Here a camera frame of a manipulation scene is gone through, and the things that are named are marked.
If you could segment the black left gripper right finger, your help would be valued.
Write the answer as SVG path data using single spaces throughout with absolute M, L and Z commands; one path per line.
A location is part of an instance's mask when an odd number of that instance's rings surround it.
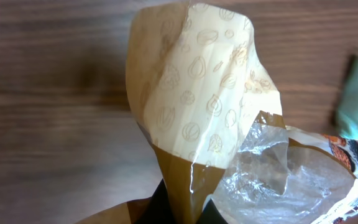
M 212 200 L 206 204 L 197 224 L 228 224 L 216 208 Z

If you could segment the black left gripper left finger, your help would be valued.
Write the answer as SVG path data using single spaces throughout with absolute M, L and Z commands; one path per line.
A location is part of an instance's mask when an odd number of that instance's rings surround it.
M 151 196 L 145 212 L 135 224 L 176 224 L 170 208 L 165 182 L 161 180 Z

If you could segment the brown Pantree snack pouch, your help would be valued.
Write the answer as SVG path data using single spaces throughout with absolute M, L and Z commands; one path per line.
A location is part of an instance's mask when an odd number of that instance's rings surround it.
M 203 3 L 145 7 L 131 23 L 126 90 L 176 223 L 212 200 L 228 223 L 358 219 L 358 140 L 287 126 L 242 14 Z M 134 223 L 151 197 L 85 223 Z

